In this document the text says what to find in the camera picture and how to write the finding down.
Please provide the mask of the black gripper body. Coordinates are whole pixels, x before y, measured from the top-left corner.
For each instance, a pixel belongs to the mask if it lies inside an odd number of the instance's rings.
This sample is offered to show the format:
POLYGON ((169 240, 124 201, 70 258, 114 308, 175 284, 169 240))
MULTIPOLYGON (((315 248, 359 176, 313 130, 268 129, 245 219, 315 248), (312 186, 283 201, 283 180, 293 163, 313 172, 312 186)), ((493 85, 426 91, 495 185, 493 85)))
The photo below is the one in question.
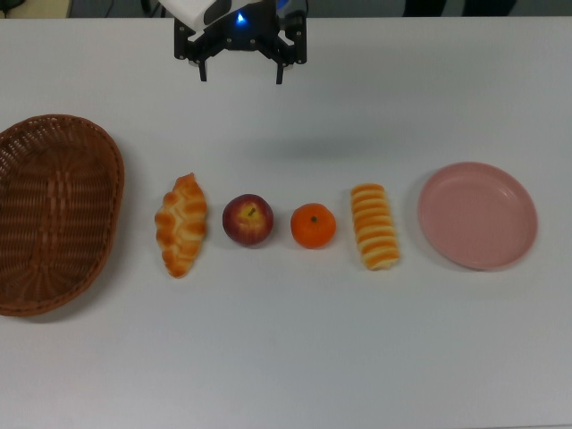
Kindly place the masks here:
POLYGON ((216 46, 244 51, 257 50, 259 47, 276 51, 287 48, 287 42, 280 37, 278 27, 271 25, 263 28, 253 24, 209 27, 192 42, 192 45, 196 52, 214 49, 216 46))

